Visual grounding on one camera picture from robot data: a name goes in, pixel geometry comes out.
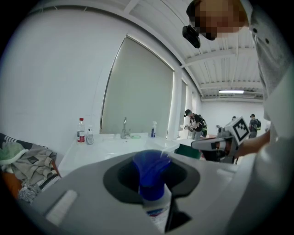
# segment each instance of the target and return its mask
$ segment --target soap bottle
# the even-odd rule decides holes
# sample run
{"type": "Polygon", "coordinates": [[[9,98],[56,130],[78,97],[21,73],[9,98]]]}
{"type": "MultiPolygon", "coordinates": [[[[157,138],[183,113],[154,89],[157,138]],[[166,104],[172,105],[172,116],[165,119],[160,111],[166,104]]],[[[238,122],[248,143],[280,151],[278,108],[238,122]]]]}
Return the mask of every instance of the soap bottle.
{"type": "Polygon", "coordinates": [[[139,172],[139,194],[143,199],[143,209],[161,233],[170,212],[171,192],[160,174],[169,167],[171,158],[158,150],[145,150],[133,157],[139,172]]]}
{"type": "Polygon", "coordinates": [[[153,125],[152,125],[152,128],[151,128],[151,138],[155,138],[156,125],[157,125],[157,122],[153,121],[153,125]]]}
{"type": "Polygon", "coordinates": [[[94,143],[94,137],[92,132],[92,125],[89,125],[87,134],[87,144],[92,145],[94,143]]]}

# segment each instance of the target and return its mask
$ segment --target backpack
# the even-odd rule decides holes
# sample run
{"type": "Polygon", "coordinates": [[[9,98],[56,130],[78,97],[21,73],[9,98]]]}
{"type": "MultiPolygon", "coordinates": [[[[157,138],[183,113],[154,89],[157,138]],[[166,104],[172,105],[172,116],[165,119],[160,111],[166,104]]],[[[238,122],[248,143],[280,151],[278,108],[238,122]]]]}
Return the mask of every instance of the backpack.
{"type": "Polygon", "coordinates": [[[261,122],[260,122],[260,120],[256,119],[254,128],[256,130],[260,130],[261,129],[261,122]]]}

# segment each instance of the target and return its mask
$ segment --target white wall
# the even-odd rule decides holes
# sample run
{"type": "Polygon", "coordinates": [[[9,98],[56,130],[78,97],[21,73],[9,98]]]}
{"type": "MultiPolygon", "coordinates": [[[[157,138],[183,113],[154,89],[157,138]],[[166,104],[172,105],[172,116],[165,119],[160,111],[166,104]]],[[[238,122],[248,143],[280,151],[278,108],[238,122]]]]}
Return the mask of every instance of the white wall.
{"type": "Polygon", "coordinates": [[[247,102],[202,102],[201,115],[205,119],[208,127],[208,134],[217,134],[216,125],[225,126],[233,116],[243,116],[249,126],[250,116],[255,114],[255,118],[261,121],[261,130],[258,136],[265,132],[266,120],[263,118],[264,108],[260,103],[247,102]]]}
{"type": "MultiPolygon", "coordinates": [[[[109,72],[126,35],[181,70],[151,35],[113,16],[58,10],[28,17],[1,60],[0,132],[60,154],[75,138],[79,117],[98,132],[109,72]]],[[[177,74],[177,81],[187,79],[186,73],[177,74]]],[[[177,93],[171,108],[180,105],[177,93]]],[[[170,121],[177,130],[179,117],[170,121]]]]}

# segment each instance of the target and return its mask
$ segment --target bottle label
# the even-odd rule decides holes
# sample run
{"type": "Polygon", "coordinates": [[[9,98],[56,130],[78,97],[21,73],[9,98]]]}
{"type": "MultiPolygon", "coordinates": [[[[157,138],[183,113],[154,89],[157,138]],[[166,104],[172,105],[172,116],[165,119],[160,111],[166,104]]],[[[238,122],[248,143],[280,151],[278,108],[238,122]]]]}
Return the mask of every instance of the bottle label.
{"type": "Polygon", "coordinates": [[[83,143],[85,141],[85,132],[78,131],[77,137],[78,137],[78,142],[83,143]]]}
{"type": "Polygon", "coordinates": [[[164,233],[166,222],[169,216],[170,207],[148,211],[147,214],[161,233],[164,233]]]}

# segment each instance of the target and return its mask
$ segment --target pile of clothes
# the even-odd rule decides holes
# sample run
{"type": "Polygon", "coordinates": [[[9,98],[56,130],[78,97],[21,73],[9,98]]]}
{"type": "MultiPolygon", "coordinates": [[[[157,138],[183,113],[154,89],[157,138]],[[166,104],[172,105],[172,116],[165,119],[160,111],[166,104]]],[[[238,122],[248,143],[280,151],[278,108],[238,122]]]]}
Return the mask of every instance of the pile of clothes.
{"type": "Polygon", "coordinates": [[[3,143],[0,149],[2,171],[13,173],[22,181],[18,199],[30,204],[40,192],[60,179],[52,165],[55,159],[55,152],[34,144],[28,150],[17,142],[9,142],[3,143]]]}

